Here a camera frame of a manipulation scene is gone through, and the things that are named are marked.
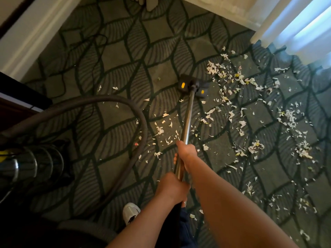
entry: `person's right hand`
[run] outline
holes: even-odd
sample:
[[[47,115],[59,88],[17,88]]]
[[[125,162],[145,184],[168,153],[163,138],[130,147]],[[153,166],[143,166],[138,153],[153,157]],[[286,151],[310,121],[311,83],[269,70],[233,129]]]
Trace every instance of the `person's right hand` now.
[[[192,144],[184,144],[183,141],[178,140],[176,142],[176,145],[178,147],[178,154],[180,159],[184,162],[185,170],[190,173],[190,167],[188,159],[191,156],[197,156],[197,150],[195,149],[195,146]],[[174,163],[177,161],[177,155],[175,154],[175,158],[173,159]]]

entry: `floor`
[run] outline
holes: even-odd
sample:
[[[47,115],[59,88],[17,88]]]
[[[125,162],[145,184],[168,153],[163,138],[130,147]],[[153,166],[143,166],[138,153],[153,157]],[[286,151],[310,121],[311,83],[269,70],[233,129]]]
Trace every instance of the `floor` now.
[[[182,0],[159,0],[152,12],[131,0],[81,2],[23,82],[54,103],[91,94],[130,98],[144,111],[149,130],[141,159],[116,198],[91,221],[120,230],[122,207],[134,202],[143,208],[158,180],[173,170],[176,131],[181,130],[188,101],[177,90],[177,80],[186,73],[210,82],[209,96],[196,99],[193,106],[190,142],[200,150],[199,157],[263,209],[299,247],[330,246],[331,69],[303,66],[285,49],[271,53],[259,43],[251,45],[253,34]],[[220,56],[224,53],[230,61]],[[241,66],[245,78],[273,90],[258,91],[252,84],[225,83],[222,78],[213,82],[208,61],[224,63],[232,75]],[[232,104],[221,101],[219,88],[224,85],[232,91],[240,88],[228,94]],[[204,112],[216,106],[211,118],[205,118],[207,124],[201,122]],[[300,110],[294,114],[294,129],[286,130],[288,126],[278,121],[277,108]],[[239,121],[246,122],[242,129]],[[155,123],[163,127],[163,134],[155,136]],[[72,140],[76,179],[68,187],[36,196],[31,210],[61,221],[98,202],[128,162],[140,135],[132,111],[111,102],[78,108],[39,125],[33,141]],[[312,159],[295,152],[304,137],[312,147]],[[247,148],[256,140],[264,149],[259,146],[257,154],[250,154]],[[247,156],[236,155],[238,150]],[[155,152],[162,154],[157,158]],[[194,189],[187,209],[197,219],[191,219],[191,228],[199,246],[215,246]]]

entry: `curtain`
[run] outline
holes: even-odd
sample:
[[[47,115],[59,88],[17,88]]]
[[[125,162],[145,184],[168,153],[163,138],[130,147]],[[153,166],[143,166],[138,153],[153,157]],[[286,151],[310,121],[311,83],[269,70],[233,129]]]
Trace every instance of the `curtain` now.
[[[135,1],[139,2],[140,5],[144,5],[146,3],[147,11],[152,11],[159,3],[159,0],[135,0]]]
[[[331,67],[331,0],[279,0],[250,41],[258,40],[286,46],[303,64]]]

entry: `person's left hand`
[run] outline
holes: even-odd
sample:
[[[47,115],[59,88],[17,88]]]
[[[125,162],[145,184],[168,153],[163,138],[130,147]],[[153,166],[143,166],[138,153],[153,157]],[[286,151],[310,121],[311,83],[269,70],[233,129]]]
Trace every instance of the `person's left hand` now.
[[[167,197],[175,205],[186,201],[190,188],[191,186],[188,183],[179,181],[173,172],[168,172],[161,178],[155,196]]]

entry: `shoe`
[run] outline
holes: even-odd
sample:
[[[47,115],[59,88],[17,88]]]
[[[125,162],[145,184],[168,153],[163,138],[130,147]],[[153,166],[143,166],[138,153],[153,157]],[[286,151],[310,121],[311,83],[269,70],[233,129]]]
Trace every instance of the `shoe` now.
[[[130,224],[140,213],[140,208],[134,203],[127,203],[123,208],[123,219],[126,225]]]

